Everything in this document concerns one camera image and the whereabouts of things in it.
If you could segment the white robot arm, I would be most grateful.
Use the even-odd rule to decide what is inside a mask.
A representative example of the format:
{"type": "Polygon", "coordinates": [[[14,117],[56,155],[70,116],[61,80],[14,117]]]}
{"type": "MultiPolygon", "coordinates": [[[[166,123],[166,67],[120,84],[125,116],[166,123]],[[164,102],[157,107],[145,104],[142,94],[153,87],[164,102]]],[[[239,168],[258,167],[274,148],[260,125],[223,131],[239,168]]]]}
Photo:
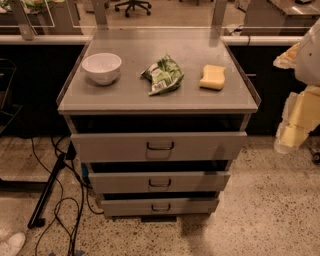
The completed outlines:
{"type": "Polygon", "coordinates": [[[293,69],[295,78],[306,85],[301,93],[289,94],[276,132],[274,149],[287,154],[297,150],[320,125],[320,19],[273,65],[293,69]]]}

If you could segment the white gripper wrist block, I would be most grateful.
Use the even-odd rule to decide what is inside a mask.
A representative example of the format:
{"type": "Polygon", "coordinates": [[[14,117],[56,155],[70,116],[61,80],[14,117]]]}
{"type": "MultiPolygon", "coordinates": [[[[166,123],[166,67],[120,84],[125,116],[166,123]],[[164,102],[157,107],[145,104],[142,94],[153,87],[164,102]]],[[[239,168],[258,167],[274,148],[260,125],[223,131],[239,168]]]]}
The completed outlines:
{"type": "Polygon", "coordinates": [[[282,121],[276,132],[274,149],[281,154],[297,150],[320,125],[320,87],[308,85],[285,102],[282,121]]]}

